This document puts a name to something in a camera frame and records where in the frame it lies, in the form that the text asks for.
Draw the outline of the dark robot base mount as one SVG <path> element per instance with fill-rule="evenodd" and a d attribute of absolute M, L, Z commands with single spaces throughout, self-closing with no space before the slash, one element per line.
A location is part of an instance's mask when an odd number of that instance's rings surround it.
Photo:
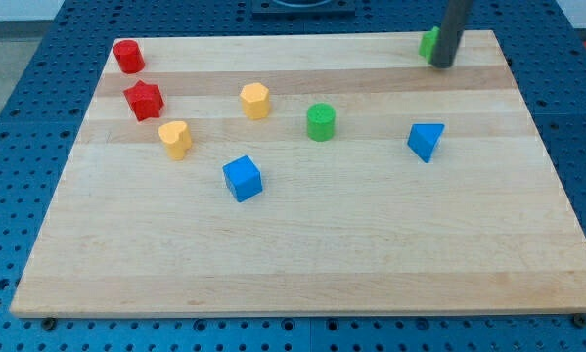
<path fill-rule="evenodd" d="M 250 0 L 254 17 L 354 15 L 355 0 Z"/>

